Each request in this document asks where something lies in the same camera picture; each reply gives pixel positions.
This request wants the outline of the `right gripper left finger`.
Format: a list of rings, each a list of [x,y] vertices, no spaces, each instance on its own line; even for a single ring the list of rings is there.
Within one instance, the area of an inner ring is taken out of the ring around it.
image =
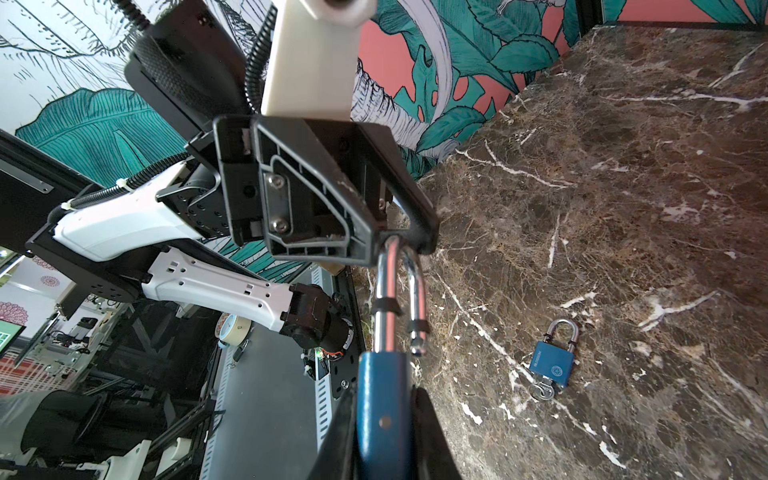
[[[360,478],[356,410],[357,390],[347,390],[337,404],[328,433],[308,479],[354,480]]]

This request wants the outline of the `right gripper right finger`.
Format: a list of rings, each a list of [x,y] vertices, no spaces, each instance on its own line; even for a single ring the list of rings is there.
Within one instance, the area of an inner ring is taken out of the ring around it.
[[[461,480],[444,431],[426,389],[411,392],[412,468],[418,480]]]

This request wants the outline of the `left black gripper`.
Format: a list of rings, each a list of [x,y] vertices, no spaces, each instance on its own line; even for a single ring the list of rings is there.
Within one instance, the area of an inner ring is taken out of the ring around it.
[[[436,209],[388,127],[225,115],[209,135],[195,171],[214,183],[185,207],[204,239],[261,240],[280,260],[371,266],[375,246],[391,234],[385,209],[393,194],[410,225],[392,234],[420,255],[435,251]]]

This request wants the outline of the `blue padlock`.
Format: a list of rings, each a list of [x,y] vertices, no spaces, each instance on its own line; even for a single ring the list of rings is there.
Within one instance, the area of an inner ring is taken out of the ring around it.
[[[553,343],[560,326],[567,326],[571,330],[564,348]],[[573,320],[556,319],[549,324],[543,339],[536,344],[529,365],[529,371],[534,377],[529,393],[534,399],[551,401],[568,386],[579,336],[580,327]]]
[[[410,290],[409,349],[396,345],[397,270],[405,266]],[[416,251],[400,236],[387,239],[377,263],[372,304],[374,345],[361,356],[356,434],[363,479],[412,477],[414,440],[410,380],[411,356],[426,354],[430,333],[426,283]]]

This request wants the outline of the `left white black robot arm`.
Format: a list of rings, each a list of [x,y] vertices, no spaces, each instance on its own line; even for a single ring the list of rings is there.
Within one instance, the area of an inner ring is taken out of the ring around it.
[[[55,207],[27,249],[103,298],[217,310],[343,356],[354,328],[319,287],[260,280],[206,242],[378,268],[435,250],[436,211],[391,131],[350,118],[376,3],[276,2],[249,52],[201,1],[156,21],[119,8],[139,33],[126,78],[185,150]]]

